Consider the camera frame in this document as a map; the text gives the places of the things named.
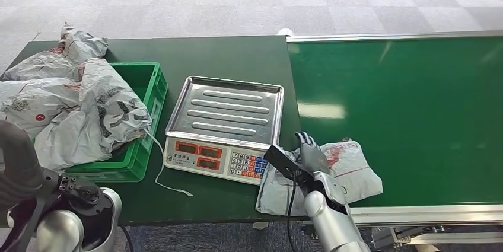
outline package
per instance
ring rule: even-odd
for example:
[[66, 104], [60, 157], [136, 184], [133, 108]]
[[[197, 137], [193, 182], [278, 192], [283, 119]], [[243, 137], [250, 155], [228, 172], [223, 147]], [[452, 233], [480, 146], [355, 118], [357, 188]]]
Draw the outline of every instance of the package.
[[[330, 175], [342, 186], [348, 203], [383, 192], [381, 178], [368, 166], [360, 144], [356, 141], [328, 143], [321, 151], [327, 156]], [[290, 159], [297, 160], [299, 150], [287, 152]], [[293, 182], [268, 164], [256, 202], [256, 210], [271, 215], [286, 215], [292, 194]], [[304, 196], [300, 188], [295, 192], [291, 215], [303, 216]]]
[[0, 118], [33, 139], [54, 117], [79, 107], [79, 85], [69, 78], [0, 82]]
[[4, 80], [31, 80], [67, 77], [80, 63], [92, 58], [102, 58], [108, 41], [77, 30], [68, 23], [61, 29], [58, 46], [39, 52], [5, 71]]
[[106, 160], [152, 124], [147, 107], [106, 60], [84, 62], [74, 75], [79, 109], [55, 117], [35, 139], [40, 165], [51, 170]]

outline digital weighing scale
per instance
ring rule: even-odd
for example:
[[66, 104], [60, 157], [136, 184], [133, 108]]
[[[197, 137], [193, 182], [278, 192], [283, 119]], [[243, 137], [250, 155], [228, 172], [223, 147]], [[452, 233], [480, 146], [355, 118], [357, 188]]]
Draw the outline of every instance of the digital weighing scale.
[[264, 153], [279, 141], [284, 89], [190, 76], [166, 128], [168, 168], [260, 184]]

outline black cable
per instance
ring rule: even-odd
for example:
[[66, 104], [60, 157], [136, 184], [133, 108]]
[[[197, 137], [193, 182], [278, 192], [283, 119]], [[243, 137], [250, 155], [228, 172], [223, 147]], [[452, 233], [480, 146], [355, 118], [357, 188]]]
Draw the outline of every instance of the black cable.
[[295, 188], [297, 188], [297, 182], [295, 181], [295, 173], [292, 174], [294, 176], [294, 187], [292, 189], [292, 196], [290, 197], [290, 204], [288, 206], [288, 214], [286, 216], [286, 233], [288, 235], [288, 241], [290, 241], [290, 247], [292, 247], [292, 251], [295, 252], [294, 247], [294, 239], [290, 233], [290, 216], [292, 214], [292, 206], [294, 205], [294, 197], [295, 197]]
[[126, 227], [124, 225], [121, 225], [120, 228], [122, 229], [122, 232], [124, 232], [124, 236], [126, 237], [126, 240], [128, 241], [129, 251], [135, 252], [135, 249], [133, 248], [133, 241], [131, 241], [131, 236], [129, 236], [129, 231], [126, 229]]

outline red printed logo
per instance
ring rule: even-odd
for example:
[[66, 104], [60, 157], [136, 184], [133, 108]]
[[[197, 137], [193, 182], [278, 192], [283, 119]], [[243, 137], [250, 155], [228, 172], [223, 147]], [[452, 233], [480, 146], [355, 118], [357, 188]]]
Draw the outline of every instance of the red printed logo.
[[46, 116], [44, 116], [43, 114], [38, 114], [35, 119], [39, 122], [43, 121], [46, 119]]

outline scale keypad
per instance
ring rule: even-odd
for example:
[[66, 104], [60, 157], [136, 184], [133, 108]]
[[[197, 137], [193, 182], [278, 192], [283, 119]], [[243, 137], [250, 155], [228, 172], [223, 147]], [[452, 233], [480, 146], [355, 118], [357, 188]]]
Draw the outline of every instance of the scale keypad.
[[263, 157], [232, 152], [229, 174], [262, 179], [267, 163]]

